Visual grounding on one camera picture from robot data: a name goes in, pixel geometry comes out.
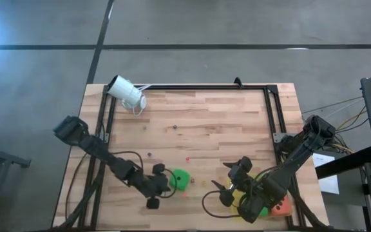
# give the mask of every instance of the yellow cable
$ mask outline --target yellow cable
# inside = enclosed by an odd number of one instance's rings
[[[346,150],[346,151],[348,151],[348,152],[350,152],[350,153],[354,153],[354,151],[352,151],[352,150],[350,150],[349,148],[346,148],[346,147],[344,147],[344,146],[342,146],[342,145],[340,145],[340,144],[332,144],[332,145],[335,146],[335,147],[337,147],[337,148],[340,148],[340,149]]]
[[[364,114],[364,113],[366,113],[366,112],[367,112],[367,110],[365,110],[365,111],[363,111],[363,112],[361,112],[361,113],[359,113],[359,114],[357,114],[357,115],[355,115],[355,116],[353,116],[353,117],[347,119],[344,123],[342,123],[342,124],[337,128],[337,130],[340,130],[340,129],[341,129],[341,128],[346,124],[346,123],[350,122],[351,120],[357,118],[358,116],[360,116],[360,115],[362,115],[362,114]]]

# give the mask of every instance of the wooden tabletop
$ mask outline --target wooden tabletop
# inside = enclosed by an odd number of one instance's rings
[[[293,84],[277,84],[288,133],[301,131],[300,107]],[[87,85],[80,118],[95,131],[103,84]],[[128,188],[106,168],[97,229],[285,229],[284,218],[259,218],[250,224],[242,219],[218,219],[205,214],[201,199],[215,190],[211,180],[225,184],[228,168],[242,156],[252,160],[251,172],[276,165],[265,108],[260,90],[146,90],[147,108],[139,117],[117,104],[109,143],[110,152],[133,150],[142,155],[146,173],[154,164],[185,169],[195,179],[185,190],[162,199],[159,209],[146,209],[146,199]],[[277,129],[277,114],[274,112]],[[53,225],[64,222],[65,199],[71,177],[84,152],[72,148]],[[134,155],[122,155],[138,162]],[[85,158],[70,193],[68,214],[82,197],[88,169]],[[300,193],[309,208],[325,224],[327,214],[310,158],[297,172]],[[209,211],[230,215],[218,195],[206,198]]]

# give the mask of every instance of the wire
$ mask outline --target wire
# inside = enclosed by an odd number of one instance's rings
[[[141,163],[141,171],[144,171],[144,163],[142,162],[141,155],[138,154],[137,152],[135,152],[135,151],[118,151],[118,152],[111,152],[112,155],[125,154],[125,153],[136,154],[136,155],[138,156],[138,158],[140,159],[140,163]]]
[[[366,106],[364,106],[363,109],[361,109],[360,113],[358,113],[357,115],[355,115],[355,116],[353,116],[353,117],[347,119],[344,123],[342,123],[342,124],[337,128],[337,130],[342,129],[342,128],[341,128],[342,126],[344,126],[346,123],[348,123],[349,121],[351,121],[352,119],[354,119],[354,121],[353,121],[350,125],[346,126],[346,127],[343,128],[343,129],[346,129],[346,128],[351,127],[351,126],[352,126],[352,125],[353,125],[353,124],[358,120],[358,118],[360,117],[360,115],[362,115],[362,114],[364,114],[364,113],[367,112],[367,110],[363,111],[365,108],[366,108]]]
[[[68,201],[70,199],[70,192],[71,192],[72,186],[74,185],[74,181],[75,181],[75,178],[77,176],[77,172],[80,169],[81,164],[82,164],[82,162],[83,162],[83,160],[85,159],[86,156],[87,156],[87,153],[85,153],[82,156],[80,162],[78,163],[77,167],[75,168],[74,174],[72,175],[71,184],[70,184],[70,186],[68,188],[67,197],[65,199],[65,220],[68,219]]]
[[[249,195],[250,195],[250,197],[251,197],[251,194],[252,194],[252,190],[255,188],[255,187],[257,187],[258,185],[260,185],[260,183],[261,183],[261,180],[263,179],[263,178],[267,178],[267,177],[264,177],[267,173],[269,173],[269,172],[271,172],[271,171],[276,171],[276,170],[278,170],[278,169],[280,169],[280,168],[282,168],[283,167],[283,165],[277,165],[277,166],[274,166],[274,167],[270,167],[270,168],[266,168],[266,169],[264,169],[263,171],[261,171],[261,172],[259,172],[254,178],[253,178],[253,181],[250,183],[250,185],[249,185],[249,188],[250,188],[250,192],[249,192]]]
[[[335,147],[337,147],[337,148],[341,148],[343,150],[346,150],[346,151],[350,152],[351,154],[354,153],[354,151],[352,151],[350,148],[346,148],[346,147],[344,147],[344,146],[342,146],[340,144],[332,144],[332,145],[335,146]]]
[[[160,196],[160,198],[170,198],[170,197],[172,197],[172,196],[174,195],[174,193],[177,191],[177,178],[175,177],[174,173],[173,173],[171,170],[164,169],[164,171],[168,171],[168,172],[171,173],[172,176],[174,177],[174,180],[175,180],[175,183],[174,183],[174,190],[173,190],[173,192],[172,192],[170,195],[168,195],[168,196]]]
[[[337,131],[336,133],[342,133],[342,132],[345,132],[345,131],[349,131],[349,130],[353,130],[354,128],[358,128],[359,126],[363,125],[365,122],[367,122],[368,118],[366,120],[364,120],[361,124],[358,124],[357,126],[354,126],[352,128],[349,128],[347,130],[341,130],[341,131]]]
[[[348,148],[348,146],[346,145],[346,142],[344,140],[344,138],[340,135],[340,134],[335,134],[334,135],[334,140],[339,142],[342,146]]]
[[[339,111],[341,111],[341,110],[344,110],[345,108],[348,108],[349,106],[351,106],[351,105],[353,105],[353,104],[356,104],[356,103],[358,103],[358,102],[360,102],[360,101],[363,101],[363,99],[360,99],[360,100],[357,100],[357,101],[355,101],[355,102],[352,102],[352,103],[350,103],[350,104],[348,104],[348,105],[346,105],[346,106],[344,106],[344,107],[342,107],[342,108],[336,110],[335,112],[330,113],[329,115],[325,116],[325,118],[328,118],[328,117],[334,115],[335,113],[337,113],[337,112],[339,112]]]
[[[324,108],[327,108],[327,107],[330,107],[330,106],[335,106],[335,105],[338,105],[338,104],[341,104],[341,103],[344,103],[344,102],[348,102],[348,101],[353,101],[353,100],[355,100],[355,99],[359,99],[359,98],[361,98],[361,97],[354,97],[354,98],[349,99],[349,100],[345,100],[345,101],[337,102],[337,103],[334,103],[334,104],[329,104],[328,106],[323,106],[323,107],[316,108],[316,109],[313,109],[313,110],[304,111],[304,112],[301,113],[301,114],[305,114],[305,113],[312,112],[312,111],[315,111],[315,110],[321,110],[321,109],[324,109]]]
[[[341,150],[340,148],[335,147],[335,146],[329,146],[329,148],[335,149],[336,150],[336,153],[344,153],[344,152],[346,152],[345,150]]]
[[[205,211],[208,215],[210,215],[210,216],[212,216],[212,217],[215,217],[215,218],[235,218],[235,217],[241,217],[240,215],[227,215],[227,216],[214,215],[214,214],[210,213],[210,212],[205,208],[204,200],[205,200],[205,198],[206,198],[208,195],[213,194],[213,193],[221,193],[221,192],[223,192],[223,191],[227,191],[227,190],[214,190],[214,191],[210,191],[210,192],[206,193],[206,194],[203,196],[203,199],[202,199],[202,201],[201,201],[201,205],[203,206],[204,211]]]

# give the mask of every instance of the cable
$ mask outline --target cable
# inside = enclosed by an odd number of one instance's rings
[[[317,142],[317,139],[318,139],[319,136],[320,136],[320,133],[321,133],[321,126],[320,126],[320,124],[318,124],[318,125],[319,125],[319,132],[318,132],[318,134],[316,135],[316,138],[314,138],[314,140],[313,140],[313,142],[311,143],[310,146],[314,146],[314,144]],[[307,150],[305,150],[301,155],[298,155],[297,157],[295,157],[294,159],[292,159],[291,162],[288,162],[288,163],[286,163],[285,165],[288,165],[288,164],[291,164],[291,163],[293,163],[293,162],[296,162],[298,159],[302,158],[302,156],[304,156],[304,154],[305,154],[308,150],[311,151],[311,152],[313,152],[312,149],[309,149],[308,147],[306,147],[306,148],[307,148]]]
[[[65,198],[65,220],[68,219],[68,200],[70,199],[70,192],[71,192],[72,186],[74,185],[74,180],[75,180],[75,178],[77,176],[77,172],[80,169],[81,164],[82,164],[82,161],[84,160],[84,158],[86,156],[87,156],[87,153],[85,153],[82,156],[80,162],[78,163],[77,167],[75,168],[74,174],[72,175],[71,184],[70,184],[70,186],[68,188],[67,197]]]
[[[355,116],[353,116],[353,117],[347,119],[344,123],[342,123],[342,124],[337,128],[337,130],[341,130],[341,129],[342,129],[342,128],[341,128],[342,126],[344,126],[344,125],[345,125],[346,123],[348,123],[350,120],[354,119],[354,121],[353,121],[350,125],[346,126],[346,127],[343,128],[343,129],[346,129],[346,128],[351,127],[351,126],[352,126],[352,125],[353,125],[353,124],[358,120],[358,118],[360,117],[360,115],[362,115],[362,114],[364,114],[364,113],[367,112],[367,110],[363,111],[365,108],[366,108],[366,106],[364,106],[363,109],[361,109],[360,113],[358,113],[357,115],[355,115]]]
[[[361,97],[355,97],[355,98],[352,98],[352,99],[349,99],[349,100],[337,102],[337,103],[334,103],[334,104],[329,104],[328,106],[323,106],[323,107],[316,108],[316,109],[313,109],[313,110],[304,111],[301,114],[305,114],[305,113],[312,112],[312,111],[315,111],[315,110],[321,110],[321,109],[324,109],[324,108],[327,108],[327,107],[330,107],[330,106],[335,106],[335,105],[338,105],[338,104],[341,104],[341,103],[344,103],[344,102],[348,102],[348,101],[353,101],[354,99],[359,99],[359,98],[361,98]]]
[[[341,150],[340,148],[335,147],[335,146],[329,146],[329,148],[335,149],[336,150],[336,153],[344,153],[344,152],[346,152],[345,150]]]
[[[170,194],[170,195],[168,195],[168,196],[159,196],[160,198],[170,198],[170,197],[172,197],[173,195],[174,195],[174,193],[177,191],[177,178],[175,177],[175,175],[174,175],[174,173],[171,171],[171,170],[168,170],[168,169],[164,169],[164,171],[168,171],[169,173],[171,173],[172,174],[172,176],[174,177],[174,180],[175,180],[175,183],[174,183],[174,190],[173,190],[173,192]]]
[[[269,173],[269,172],[271,172],[271,171],[276,171],[276,170],[278,170],[278,169],[280,169],[280,168],[282,168],[283,167],[283,165],[282,164],[280,164],[280,165],[277,165],[277,166],[273,166],[273,167],[270,167],[270,168],[266,168],[266,169],[264,169],[263,171],[261,171],[261,172],[259,172],[254,178],[253,178],[253,181],[250,183],[250,185],[249,185],[249,188],[250,188],[250,192],[249,192],[249,194],[250,194],[250,197],[251,197],[251,195],[252,195],[252,190],[255,188],[255,187],[257,187],[258,185],[260,185],[260,183],[261,183],[261,180],[263,179],[263,178],[267,178],[267,177],[264,177],[267,173]]]
[[[141,158],[141,155],[138,154],[137,152],[135,151],[118,151],[118,152],[111,152],[112,155],[118,155],[118,154],[124,154],[124,153],[132,153],[132,154],[136,154],[139,159],[140,159],[140,163],[141,163],[141,171],[144,171],[144,163],[142,162],[142,158]]]
[[[349,128],[347,130],[341,130],[341,131],[337,131],[336,133],[342,133],[342,132],[345,132],[345,131],[349,131],[349,130],[353,130],[354,128],[358,128],[359,126],[363,125],[365,122],[367,122],[368,118],[366,120],[364,120],[361,124],[358,124],[357,126],[354,126],[352,128]]]
[[[354,153],[354,151],[352,151],[350,148],[346,148],[346,147],[344,147],[342,145],[339,145],[339,144],[332,144],[332,145],[335,146],[335,147],[337,147],[337,148],[341,148],[343,150],[346,150],[346,151],[350,152],[351,154]]]
[[[335,112],[330,113],[329,115],[325,116],[325,118],[328,118],[328,117],[334,115],[335,113],[337,113],[337,112],[339,112],[339,111],[341,111],[341,110],[344,110],[345,108],[348,108],[349,106],[351,106],[351,105],[353,105],[353,104],[356,104],[356,103],[358,103],[358,102],[360,102],[360,101],[363,101],[363,99],[360,99],[360,100],[357,100],[357,101],[355,101],[355,102],[352,102],[352,103],[350,103],[350,104],[348,104],[348,105],[346,105],[346,106],[344,106],[344,107],[342,107],[342,108],[336,110]]]
[[[227,215],[227,216],[214,215],[214,214],[210,213],[210,212],[205,208],[205,205],[204,205],[204,199],[205,199],[208,195],[210,195],[210,194],[213,194],[213,193],[221,193],[222,191],[228,191],[228,190],[214,190],[214,191],[210,191],[210,192],[208,192],[208,193],[206,193],[206,194],[204,195],[204,197],[203,197],[203,199],[202,199],[202,201],[201,201],[201,205],[203,206],[204,211],[205,211],[208,215],[210,215],[210,216],[212,216],[212,217],[215,217],[215,218],[235,218],[235,217],[241,217],[240,215]]]

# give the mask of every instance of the white paper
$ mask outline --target white paper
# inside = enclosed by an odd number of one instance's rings
[[[315,167],[326,164],[333,160],[334,157],[313,153],[313,162]],[[319,185],[320,190],[324,192],[339,194],[339,184],[337,175],[333,175],[331,177],[326,177],[324,179],[319,180]]]

